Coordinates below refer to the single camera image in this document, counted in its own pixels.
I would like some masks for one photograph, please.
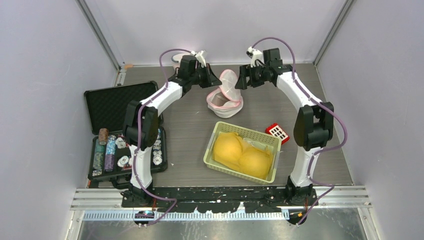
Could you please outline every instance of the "gray wooden tabletop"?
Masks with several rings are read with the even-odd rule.
[[[237,65],[214,65],[211,67],[219,76],[225,69],[239,73]],[[312,64],[297,64],[297,73],[305,86],[318,98],[324,100],[324,93],[318,75]],[[166,67],[168,76],[173,69]],[[159,67],[129,68],[125,76],[125,85],[156,81],[161,87],[165,77]],[[241,92],[244,99],[243,109],[235,116],[222,119],[208,109],[206,96],[215,88],[202,89],[193,86],[183,98],[174,102],[164,112],[163,127],[166,131],[168,169],[153,174],[153,185],[163,187],[183,186],[251,186],[250,182],[226,173],[207,168],[203,156],[216,122],[222,121],[244,128],[264,132],[265,128],[278,123],[289,136],[293,136],[293,127],[297,117],[290,100],[274,87],[266,83],[261,87],[249,88]],[[334,138],[328,146],[335,146],[339,140]],[[285,185],[295,165],[297,145],[293,138],[281,146],[279,164],[273,185]],[[326,152],[319,156],[314,178],[333,184],[351,184],[351,176],[341,150]]]

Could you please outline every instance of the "open case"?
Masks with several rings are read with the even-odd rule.
[[[90,180],[89,188],[98,188],[100,182],[109,181],[117,189],[128,188],[131,179],[131,167],[119,167],[118,159],[123,156],[131,156],[128,147],[119,149],[116,148],[115,161],[113,170],[106,172],[105,164],[102,164],[101,174],[93,174],[93,162],[96,148],[96,141],[98,140],[99,130],[106,128],[109,130],[109,136],[115,135],[116,137],[122,134],[124,119],[126,114],[127,105],[130,101],[141,101],[150,97],[158,90],[158,85],[155,81],[133,85],[121,85],[116,87],[88,90],[84,93],[87,103],[88,115],[91,123],[91,132],[94,134],[92,140],[91,156],[89,162],[88,179]],[[155,165],[150,163],[150,170],[152,173],[163,172],[168,168],[167,148],[166,148],[166,133],[162,124],[164,118],[159,116],[159,139],[161,141],[160,150],[162,153],[162,162]]]

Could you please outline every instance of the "purple cylinder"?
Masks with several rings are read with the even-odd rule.
[[[115,166],[115,155],[114,154],[106,154],[104,157],[104,170],[106,172],[112,172]]]

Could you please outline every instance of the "plastic basket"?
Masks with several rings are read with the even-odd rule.
[[[238,133],[238,135],[242,138],[258,142],[262,146],[267,146],[272,152],[273,161],[271,167],[269,168],[268,176],[266,177],[266,179],[261,179],[240,173],[238,171],[234,171],[229,167],[213,160],[213,147],[219,134],[231,132]],[[216,123],[215,128],[213,129],[212,136],[210,137],[209,143],[207,145],[206,153],[203,157],[203,162],[210,169],[214,169],[258,184],[266,185],[274,182],[274,179],[276,177],[277,165],[280,157],[280,148],[281,139],[278,137],[219,121]]]

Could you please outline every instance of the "yellow bra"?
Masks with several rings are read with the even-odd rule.
[[[213,159],[230,169],[252,177],[266,179],[272,156],[244,141],[236,132],[221,133],[213,146]]]

